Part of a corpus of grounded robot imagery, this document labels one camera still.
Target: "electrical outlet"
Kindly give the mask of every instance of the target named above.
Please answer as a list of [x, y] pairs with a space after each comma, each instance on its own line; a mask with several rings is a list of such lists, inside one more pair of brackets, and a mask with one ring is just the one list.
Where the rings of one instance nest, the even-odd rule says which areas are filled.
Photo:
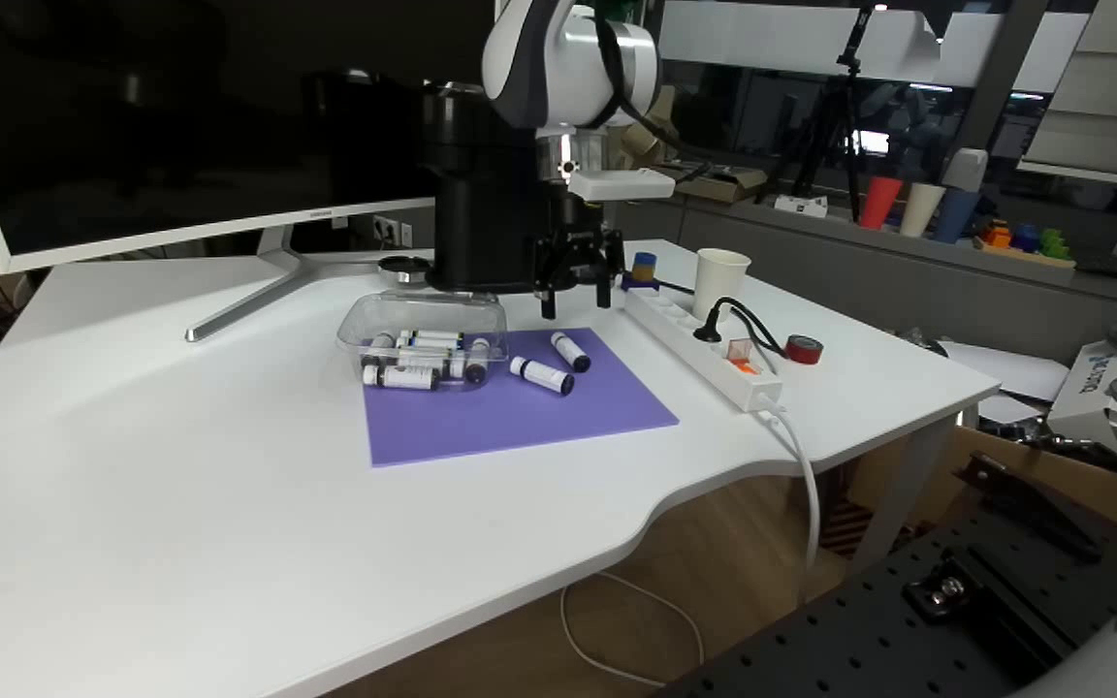
[[773, 411], [782, 395], [782, 378], [759, 364], [741, 373], [725, 360], [721, 346], [695, 336], [703, 325], [688, 306], [675, 306], [658, 289], [631, 288], [622, 306], [653, 340], [703, 377], [737, 411]]

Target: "white desk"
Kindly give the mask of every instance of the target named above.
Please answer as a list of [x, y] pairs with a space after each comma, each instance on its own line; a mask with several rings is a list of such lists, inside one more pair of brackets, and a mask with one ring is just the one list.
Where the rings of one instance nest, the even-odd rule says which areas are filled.
[[[690, 253], [642, 248], [690, 279]], [[381, 279], [327, 263], [182, 340], [261, 279], [255, 261], [59, 268], [0, 346], [0, 698], [335, 689], [624, 559], [684, 497], [794, 475], [773, 434], [585, 289], [562, 321], [592, 325], [680, 426], [372, 469], [339, 321]], [[776, 288], [743, 299], [779, 336], [825, 340], [782, 389], [823, 469], [994, 389]], [[513, 312], [538, 325], [534, 299]]]

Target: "floor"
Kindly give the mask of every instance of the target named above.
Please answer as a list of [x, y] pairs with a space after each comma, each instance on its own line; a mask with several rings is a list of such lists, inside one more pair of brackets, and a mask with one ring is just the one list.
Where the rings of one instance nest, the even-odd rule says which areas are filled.
[[[716, 654], [786, 616], [801, 570], [801, 499], [792, 479], [741, 479], [658, 517], [618, 575], [680, 601]], [[810, 593], [839, 586], [845, 559], [823, 554]], [[571, 589], [585, 650], [635, 676], [680, 680], [695, 642], [680, 616], [606, 577]], [[562, 641], [560, 601], [543, 595], [331, 698], [631, 698], [642, 685], [585, 668]]]

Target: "red object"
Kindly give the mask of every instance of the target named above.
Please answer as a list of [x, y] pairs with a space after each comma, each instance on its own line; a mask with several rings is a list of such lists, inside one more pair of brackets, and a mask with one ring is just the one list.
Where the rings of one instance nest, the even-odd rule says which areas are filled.
[[989, 226], [985, 244], [1013, 248], [1013, 227], [1004, 219]]
[[862, 200], [862, 227], [880, 232], [885, 217], [897, 210], [902, 178], [867, 178], [867, 195]]
[[794, 364], [817, 364], [823, 360], [823, 340], [816, 340], [816, 336], [801, 336], [801, 334], [792, 334], [786, 336], [786, 360], [794, 360]]

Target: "computer screen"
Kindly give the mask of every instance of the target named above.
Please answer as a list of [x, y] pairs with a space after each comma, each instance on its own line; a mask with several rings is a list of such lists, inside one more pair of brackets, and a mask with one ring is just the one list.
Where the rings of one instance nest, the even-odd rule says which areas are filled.
[[429, 195], [407, 89], [490, 0], [0, 0], [0, 270]]

